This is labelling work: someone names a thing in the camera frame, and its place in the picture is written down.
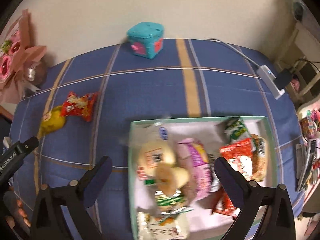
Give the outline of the cluttered side items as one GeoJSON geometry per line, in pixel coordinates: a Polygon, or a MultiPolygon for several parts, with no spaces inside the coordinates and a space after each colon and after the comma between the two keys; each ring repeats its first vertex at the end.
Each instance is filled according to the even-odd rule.
{"type": "Polygon", "coordinates": [[[296,144],[296,191],[306,191],[319,181],[319,99],[298,109],[302,143],[296,144]]]}

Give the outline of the purple pink snack packet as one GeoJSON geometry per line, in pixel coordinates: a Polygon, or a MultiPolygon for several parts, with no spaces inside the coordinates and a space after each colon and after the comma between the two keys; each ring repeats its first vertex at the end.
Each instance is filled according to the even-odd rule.
{"type": "Polygon", "coordinates": [[[206,198],[212,176],[204,145],[199,140],[187,138],[176,142],[175,146],[179,167],[186,169],[190,175],[189,181],[182,187],[183,194],[189,203],[206,198]]]}

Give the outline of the orange red patterned packet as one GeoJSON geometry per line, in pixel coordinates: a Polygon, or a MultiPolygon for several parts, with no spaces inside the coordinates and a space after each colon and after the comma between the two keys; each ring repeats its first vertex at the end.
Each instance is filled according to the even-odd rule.
{"type": "Polygon", "coordinates": [[[238,216],[236,214],[236,210],[237,208],[233,206],[223,187],[220,187],[218,191],[214,192],[211,214],[218,213],[224,216],[232,217],[232,219],[235,220],[238,216]]]}

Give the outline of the white power strip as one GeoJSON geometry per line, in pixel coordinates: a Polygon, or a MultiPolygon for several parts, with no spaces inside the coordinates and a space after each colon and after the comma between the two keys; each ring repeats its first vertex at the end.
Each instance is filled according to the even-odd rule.
{"type": "Polygon", "coordinates": [[[271,72],[271,70],[266,65],[258,67],[257,74],[261,77],[264,83],[267,85],[274,98],[278,100],[285,94],[285,90],[279,90],[276,84],[274,83],[276,76],[271,72]]]}

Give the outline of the tan wrapped cake packet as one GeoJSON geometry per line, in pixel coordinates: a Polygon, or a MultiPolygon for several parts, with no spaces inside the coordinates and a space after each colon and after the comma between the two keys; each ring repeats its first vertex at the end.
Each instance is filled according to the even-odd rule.
{"type": "Polygon", "coordinates": [[[252,180],[263,181],[267,173],[268,143],[256,134],[251,134],[256,150],[252,155],[252,180]]]}

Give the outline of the red white small packet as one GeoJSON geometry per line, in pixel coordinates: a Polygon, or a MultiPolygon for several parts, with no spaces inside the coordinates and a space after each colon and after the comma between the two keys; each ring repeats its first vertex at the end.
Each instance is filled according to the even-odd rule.
{"type": "Polygon", "coordinates": [[[235,143],[222,146],[219,153],[231,167],[239,171],[247,180],[252,178],[252,144],[251,139],[246,138],[235,143]]]}

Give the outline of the white packet with orange print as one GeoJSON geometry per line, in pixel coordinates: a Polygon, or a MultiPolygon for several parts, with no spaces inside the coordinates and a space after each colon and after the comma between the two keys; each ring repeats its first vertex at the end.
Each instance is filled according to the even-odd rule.
{"type": "Polygon", "coordinates": [[[168,217],[160,222],[160,217],[148,213],[137,213],[137,239],[187,239],[189,223],[185,213],[168,217]]]}

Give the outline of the pink flower bouquet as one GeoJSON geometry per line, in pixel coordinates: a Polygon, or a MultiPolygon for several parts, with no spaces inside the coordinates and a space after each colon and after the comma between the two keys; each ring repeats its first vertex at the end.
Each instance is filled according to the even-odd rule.
{"type": "Polygon", "coordinates": [[[45,79],[42,58],[47,47],[31,44],[30,16],[24,9],[1,43],[1,103],[19,103],[26,94],[38,92],[45,79]]]}

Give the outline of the clear wrapped bread bun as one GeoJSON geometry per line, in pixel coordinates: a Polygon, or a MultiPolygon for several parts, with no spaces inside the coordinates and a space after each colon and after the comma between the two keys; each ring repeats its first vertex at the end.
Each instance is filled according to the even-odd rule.
{"type": "Polygon", "coordinates": [[[129,148],[139,180],[154,178],[159,163],[170,166],[176,164],[176,155],[169,141],[169,132],[163,122],[132,123],[129,148]]]}

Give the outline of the yellow snack packet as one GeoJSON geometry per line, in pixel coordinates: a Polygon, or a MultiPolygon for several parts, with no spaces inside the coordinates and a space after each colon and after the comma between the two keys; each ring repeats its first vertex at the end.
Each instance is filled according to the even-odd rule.
{"type": "Polygon", "coordinates": [[[43,115],[37,137],[41,138],[49,133],[56,132],[63,128],[67,119],[61,115],[62,106],[56,106],[43,115]]]}

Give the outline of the pale yellow jelly cup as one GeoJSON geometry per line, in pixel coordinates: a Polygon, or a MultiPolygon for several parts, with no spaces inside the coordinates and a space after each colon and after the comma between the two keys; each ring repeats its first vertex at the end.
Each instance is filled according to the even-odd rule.
{"type": "Polygon", "coordinates": [[[189,180],[189,172],[181,167],[171,167],[169,164],[159,163],[155,169],[156,185],[166,196],[173,196],[176,190],[184,187],[189,180]]]}

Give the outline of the green peas snack packet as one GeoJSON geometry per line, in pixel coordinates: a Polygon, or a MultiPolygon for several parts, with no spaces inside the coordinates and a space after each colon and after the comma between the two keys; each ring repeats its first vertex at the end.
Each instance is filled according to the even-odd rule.
{"type": "Polygon", "coordinates": [[[230,144],[250,139],[253,143],[251,134],[245,125],[244,119],[241,116],[233,116],[227,119],[225,123],[224,133],[228,138],[230,144]]]}

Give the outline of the blue plaid tablecloth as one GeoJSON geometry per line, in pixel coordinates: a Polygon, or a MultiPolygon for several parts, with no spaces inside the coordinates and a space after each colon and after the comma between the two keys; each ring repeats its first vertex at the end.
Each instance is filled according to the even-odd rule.
{"type": "Polygon", "coordinates": [[[127,148],[131,122],[198,116],[266,116],[276,144],[277,181],[290,194],[295,215],[304,194],[295,191],[295,144],[301,131],[290,97],[275,99],[248,59],[269,65],[262,53],[242,48],[240,56],[204,40],[166,39],[154,59],[133,55],[128,44],[79,55],[48,70],[40,91],[23,99],[10,129],[13,141],[36,136],[46,111],[62,104],[69,92],[98,93],[92,122],[70,116],[65,126],[44,137],[16,172],[14,192],[32,216],[36,187],[64,186],[79,179],[108,155],[113,172],[89,213],[107,239],[131,239],[127,148]]]}

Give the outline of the red snack packet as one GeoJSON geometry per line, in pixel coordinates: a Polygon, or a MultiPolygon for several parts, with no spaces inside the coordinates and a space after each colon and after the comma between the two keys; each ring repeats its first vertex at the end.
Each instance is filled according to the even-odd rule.
{"type": "Polygon", "coordinates": [[[77,96],[74,92],[69,92],[66,101],[62,104],[60,115],[80,116],[84,121],[91,122],[97,97],[98,93],[77,96]]]}

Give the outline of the black plug adapter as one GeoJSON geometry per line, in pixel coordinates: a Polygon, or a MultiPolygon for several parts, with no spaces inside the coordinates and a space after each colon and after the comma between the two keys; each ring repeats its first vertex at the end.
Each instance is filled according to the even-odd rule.
{"type": "Polygon", "coordinates": [[[293,74],[289,69],[282,70],[274,79],[274,84],[279,90],[284,89],[293,79],[293,74]]]}

